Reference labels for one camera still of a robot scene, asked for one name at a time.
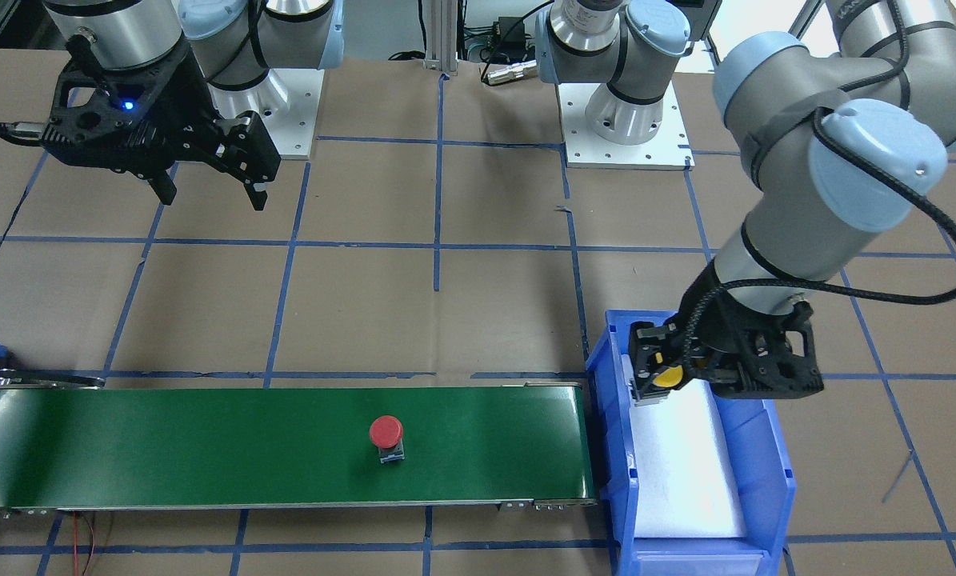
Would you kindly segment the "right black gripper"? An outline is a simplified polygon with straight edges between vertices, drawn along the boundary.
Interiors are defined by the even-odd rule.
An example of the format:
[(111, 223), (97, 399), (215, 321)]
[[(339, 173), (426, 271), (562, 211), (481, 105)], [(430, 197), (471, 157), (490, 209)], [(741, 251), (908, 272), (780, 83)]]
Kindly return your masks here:
[(188, 40), (155, 61), (108, 70), (89, 36), (72, 36), (43, 122), (0, 122), (0, 138), (38, 146), (68, 166), (130, 172), (163, 205), (174, 203), (177, 161), (201, 162), (243, 183), (255, 211), (265, 209), (281, 156), (263, 117), (221, 119)]

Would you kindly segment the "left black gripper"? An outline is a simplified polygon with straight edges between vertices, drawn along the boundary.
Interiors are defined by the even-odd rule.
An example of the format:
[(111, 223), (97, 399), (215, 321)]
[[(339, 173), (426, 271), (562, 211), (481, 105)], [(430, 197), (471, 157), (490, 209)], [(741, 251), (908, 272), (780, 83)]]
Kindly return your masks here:
[[(710, 383), (715, 396), (805, 398), (824, 390), (808, 302), (793, 306), (789, 313), (766, 314), (740, 303), (732, 290), (724, 291), (710, 300), (697, 327), (690, 327), (698, 304), (720, 284), (714, 263), (708, 263), (683, 295), (673, 323), (631, 324), (628, 355), (634, 370), (634, 404), (661, 402), (675, 391), (652, 390), (649, 378), (683, 365), (685, 342), (690, 342), (685, 372)], [(686, 376), (680, 387), (685, 384)]]

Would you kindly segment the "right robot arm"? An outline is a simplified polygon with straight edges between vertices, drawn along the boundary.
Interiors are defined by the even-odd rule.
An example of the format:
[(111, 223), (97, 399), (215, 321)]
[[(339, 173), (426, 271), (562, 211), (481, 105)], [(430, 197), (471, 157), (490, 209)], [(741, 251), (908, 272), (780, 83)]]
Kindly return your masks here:
[(340, 1), (46, 1), (70, 59), (43, 122), (0, 138), (132, 174), (173, 203), (177, 162), (242, 183), (262, 210), (284, 159), (309, 159), (322, 84), (345, 56)]

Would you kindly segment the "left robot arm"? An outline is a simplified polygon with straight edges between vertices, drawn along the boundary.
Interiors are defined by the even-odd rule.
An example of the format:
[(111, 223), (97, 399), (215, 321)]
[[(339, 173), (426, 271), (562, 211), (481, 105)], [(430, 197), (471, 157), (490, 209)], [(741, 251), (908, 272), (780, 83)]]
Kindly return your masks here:
[(811, 293), (898, 305), (956, 299), (830, 280), (920, 210), (956, 152), (956, 26), (941, 1), (829, 1), (838, 54), (813, 56), (770, 30), (715, 67), (713, 98), (762, 199), (666, 320), (629, 328), (620, 389), (661, 400), (694, 380), (722, 398), (804, 398), (824, 389)]

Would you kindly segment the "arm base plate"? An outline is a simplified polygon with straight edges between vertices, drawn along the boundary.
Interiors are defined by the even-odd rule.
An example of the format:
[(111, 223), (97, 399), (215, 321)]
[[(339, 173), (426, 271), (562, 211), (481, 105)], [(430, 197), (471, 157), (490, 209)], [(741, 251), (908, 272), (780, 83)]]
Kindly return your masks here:
[(324, 70), (272, 69), (248, 89), (208, 89), (226, 119), (255, 110), (283, 159), (309, 160), (325, 75)]
[(605, 84), (558, 85), (566, 164), (576, 168), (682, 170), (694, 166), (672, 85), (660, 101), (620, 101)]

